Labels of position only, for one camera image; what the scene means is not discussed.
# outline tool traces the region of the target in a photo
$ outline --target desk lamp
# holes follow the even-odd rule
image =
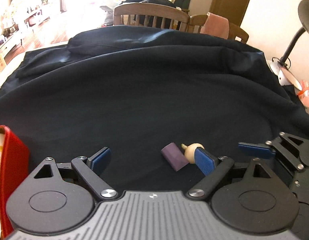
[[[302,90],[300,83],[295,76],[288,70],[287,64],[285,63],[288,59],[293,47],[295,46],[299,37],[307,31],[309,33],[309,0],[302,0],[298,6],[298,16],[301,21],[302,27],[297,31],[284,55],[279,61],[271,62],[271,70],[278,76],[279,83],[281,85],[293,84],[297,89]]]

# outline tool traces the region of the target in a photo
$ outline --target ribbed gray surface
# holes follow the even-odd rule
[[[126,192],[117,201],[102,203],[94,216],[72,232],[33,236],[17,231],[10,240],[297,240],[290,231],[250,236],[228,228],[205,202],[176,192]]]

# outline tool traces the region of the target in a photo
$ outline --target beige onion toy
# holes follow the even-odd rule
[[[181,148],[185,150],[185,157],[191,164],[195,163],[195,150],[197,149],[197,147],[201,147],[204,149],[204,147],[200,143],[193,143],[189,146],[181,144]]]

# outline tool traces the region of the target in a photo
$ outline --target red plastic packaging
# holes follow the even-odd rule
[[[9,127],[1,125],[0,133],[5,135],[0,164],[0,222],[1,237],[6,237],[13,231],[6,213],[7,200],[28,176],[29,149]]]

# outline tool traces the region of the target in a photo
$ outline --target blue gripper pad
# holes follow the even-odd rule
[[[239,142],[238,147],[248,156],[258,157],[261,159],[271,159],[276,156],[276,152],[265,144]]]
[[[106,169],[111,161],[111,151],[108,147],[102,148],[96,154],[88,158],[87,166],[98,176]]]
[[[203,174],[207,176],[216,168],[218,164],[218,158],[211,155],[203,148],[198,147],[195,150],[195,164],[199,167]]]

